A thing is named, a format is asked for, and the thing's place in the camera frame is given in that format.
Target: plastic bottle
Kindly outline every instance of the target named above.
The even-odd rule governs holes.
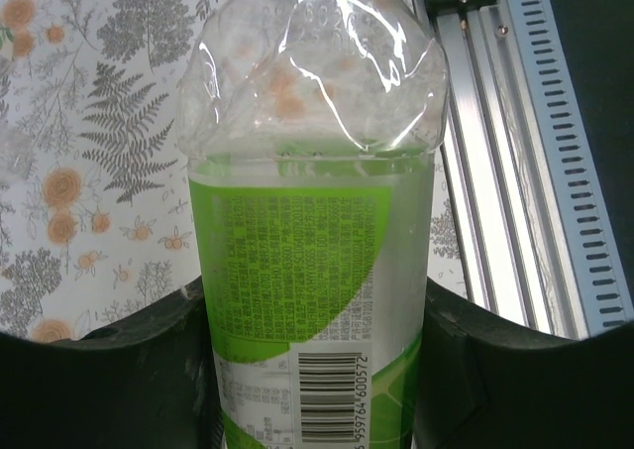
[[[229,449],[408,444],[447,89],[401,0],[208,20],[178,129]]]

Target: bottle label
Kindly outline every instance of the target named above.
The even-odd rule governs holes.
[[[228,448],[404,448],[420,326],[384,329],[422,308],[377,321],[392,189],[190,183]]]

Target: barcode number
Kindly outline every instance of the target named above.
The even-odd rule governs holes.
[[[359,444],[370,431],[370,369],[362,353],[299,353],[301,437]],[[366,449],[356,445],[356,449]]]

